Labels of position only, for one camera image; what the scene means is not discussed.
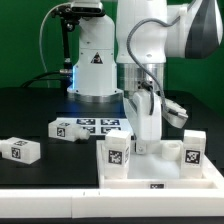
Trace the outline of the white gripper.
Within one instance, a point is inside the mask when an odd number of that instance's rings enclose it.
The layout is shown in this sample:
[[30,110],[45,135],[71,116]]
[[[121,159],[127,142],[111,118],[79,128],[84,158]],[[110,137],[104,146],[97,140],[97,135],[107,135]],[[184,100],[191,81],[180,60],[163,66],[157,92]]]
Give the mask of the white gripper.
[[132,99],[123,99],[125,115],[138,139],[135,152],[144,155],[149,142],[159,141],[162,136],[161,102],[158,95],[145,90],[134,93]]

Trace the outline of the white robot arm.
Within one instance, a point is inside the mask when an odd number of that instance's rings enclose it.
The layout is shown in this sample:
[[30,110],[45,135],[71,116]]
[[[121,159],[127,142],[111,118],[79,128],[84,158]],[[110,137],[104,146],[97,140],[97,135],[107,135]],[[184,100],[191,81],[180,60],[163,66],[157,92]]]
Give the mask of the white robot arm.
[[[117,17],[111,19],[101,0],[70,0],[80,35],[68,93],[83,101],[100,101],[121,91],[135,150],[145,154],[161,140],[163,120],[178,128],[187,120],[185,112],[165,99],[166,59],[211,55],[222,40],[222,20],[217,0],[174,6],[167,0],[117,1]],[[123,79],[121,88],[115,84],[117,72]]]

